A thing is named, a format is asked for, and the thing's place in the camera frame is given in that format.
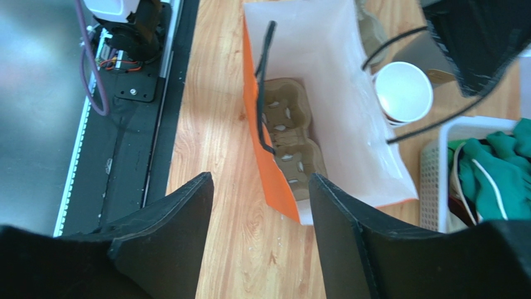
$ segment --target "black bag handle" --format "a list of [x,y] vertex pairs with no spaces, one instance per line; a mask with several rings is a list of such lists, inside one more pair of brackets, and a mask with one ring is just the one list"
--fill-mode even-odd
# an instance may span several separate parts
[[260,56],[260,62],[258,63],[258,66],[256,68],[256,71],[254,72],[254,76],[256,77],[256,80],[258,81],[258,97],[256,99],[256,127],[258,129],[258,138],[260,139],[260,144],[262,145],[263,149],[275,154],[275,149],[271,146],[269,146],[265,139],[264,139],[264,129],[263,129],[263,122],[262,122],[262,114],[264,112],[264,81],[266,79],[266,67],[267,67],[267,58],[269,56],[269,49],[271,47],[271,40],[273,39],[273,35],[275,32],[275,28],[277,27],[277,23],[275,21],[270,21],[269,25],[267,27],[267,33],[264,37],[264,46],[262,48],[262,55]]

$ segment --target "white paper cup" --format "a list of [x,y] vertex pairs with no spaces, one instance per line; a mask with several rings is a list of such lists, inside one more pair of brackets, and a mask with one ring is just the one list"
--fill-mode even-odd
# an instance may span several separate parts
[[392,62],[374,74],[380,106],[392,127],[420,120],[433,104],[433,88],[422,70],[407,62]]

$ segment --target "wood grain surface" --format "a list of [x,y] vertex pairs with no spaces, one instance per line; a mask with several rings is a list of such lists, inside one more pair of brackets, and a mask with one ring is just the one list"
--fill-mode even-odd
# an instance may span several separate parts
[[[423,24],[416,0],[369,0],[367,8],[390,37]],[[283,217],[264,200],[242,101],[242,22],[242,0],[201,1],[177,126],[168,193],[202,171],[212,172],[215,185],[196,298],[325,298],[313,227]],[[393,45],[381,65],[409,40]],[[429,116],[398,133],[470,101],[452,83],[434,94]],[[471,114],[516,119],[519,113],[514,66],[495,94]],[[417,186],[419,153],[436,136],[435,131],[401,144]],[[418,224],[418,202],[383,210]]]

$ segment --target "basket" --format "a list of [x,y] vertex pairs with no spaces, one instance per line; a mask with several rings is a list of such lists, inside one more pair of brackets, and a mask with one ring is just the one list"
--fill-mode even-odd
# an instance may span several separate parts
[[441,127],[439,139],[421,153],[420,226],[446,233],[448,215],[448,141],[484,139],[496,131],[512,133],[517,121],[484,116],[462,116]]

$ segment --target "white cord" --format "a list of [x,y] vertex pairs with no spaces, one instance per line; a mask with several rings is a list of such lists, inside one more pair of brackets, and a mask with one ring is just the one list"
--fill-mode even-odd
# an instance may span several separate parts
[[507,218],[507,213],[505,212],[504,203],[502,202],[502,195],[500,193],[500,189],[498,189],[498,185],[496,185],[496,182],[494,182],[490,174],[485,170],[485,168],[483,168],[483,166],[481,166],[481,164],[479,164],[479,162],[476,161],[476,159],[472,159],[472,162],[479,168],[479,170],[481,170],[481,172],[485,175],[490,185],[494,189],[494,194],[496,195],[496,202],[498,203],[498,208],[502,213],[502,217],[505,220],[509,220],[509,218]]
[[459,180],[458,175],[458,165],[457,162],[459,161],[459,153],[461,152],[461,149],[466,144],[466,142],[461,143],[454,152],[454,164],[452,166],[452,176],[454,178],[454,185],[457,189],[457,195],[459,195],[459,199],[462,201],[466,212],[468,213],[468,216],[470,217],[470,220],[474,225],[477,225],[476,218],[472,215],[472,211],[470,210],[470,207],[468,206],[468,202],[466,201],[466,198],[463,194],[463,189],[461,189],[461,181]]

